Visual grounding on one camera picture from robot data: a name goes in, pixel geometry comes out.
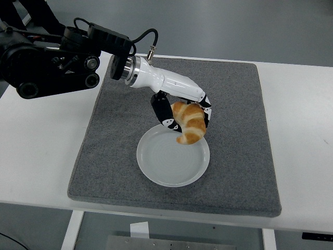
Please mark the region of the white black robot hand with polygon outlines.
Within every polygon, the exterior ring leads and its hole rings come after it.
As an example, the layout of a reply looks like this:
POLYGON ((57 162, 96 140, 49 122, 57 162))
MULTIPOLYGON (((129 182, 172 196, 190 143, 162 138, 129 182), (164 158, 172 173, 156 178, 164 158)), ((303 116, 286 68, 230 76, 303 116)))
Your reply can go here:
POLYGON ((170 94, 186 100, 189 104, 197 104, 204 112, 204 122, 208 125, 211 117, 211 104, 206 93, 193 80, 180 74, 155 68, 146 59, 134 56, 129 59, 129 66, 122 78, 132 88, 149 87, 153 90, 150 103, 160 123, 177 132, 180 125, 175 121, 171 104, 167 99, 170 94))

